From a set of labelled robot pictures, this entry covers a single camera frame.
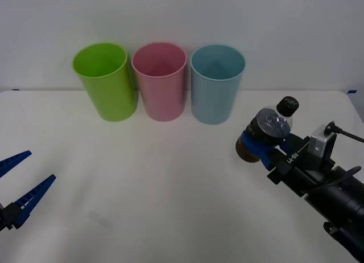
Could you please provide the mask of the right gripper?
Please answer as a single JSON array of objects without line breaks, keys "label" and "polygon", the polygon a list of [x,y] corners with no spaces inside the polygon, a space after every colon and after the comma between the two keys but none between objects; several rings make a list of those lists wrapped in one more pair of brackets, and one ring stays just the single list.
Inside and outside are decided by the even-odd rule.
[{"label": "right gripper", "polygon": [[241,159],[249,163],[261,161],[267,170],[268,178],[274,184],[284,183],[296,195],[317,191],[333,179],[335,162],[331,159],[336,135],[329,136],[324,143],[324,155],[318,157],[309,150],[311,139],[289,134],[276,146],[264,145],[241,134]]}]

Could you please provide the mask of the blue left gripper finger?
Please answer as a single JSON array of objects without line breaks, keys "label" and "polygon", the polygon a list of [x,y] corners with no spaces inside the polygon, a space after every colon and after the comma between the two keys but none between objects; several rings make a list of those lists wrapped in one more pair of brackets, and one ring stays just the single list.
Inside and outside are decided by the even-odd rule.
[{"label": "blue left gripper finger", "polygon": [[12,228],[19,229],[29,218],[31,212],[55,179],[55,175],[50,175],[21,198],[10,203],[5,208],[1,208],[1,230],[5,228],[9,230]]},{"label": "blue left gripper finger", "polygon": [[10,170],[28,158],[31,154],[32,153],[27,150],[0,161],[0,176],[6,175]]}]

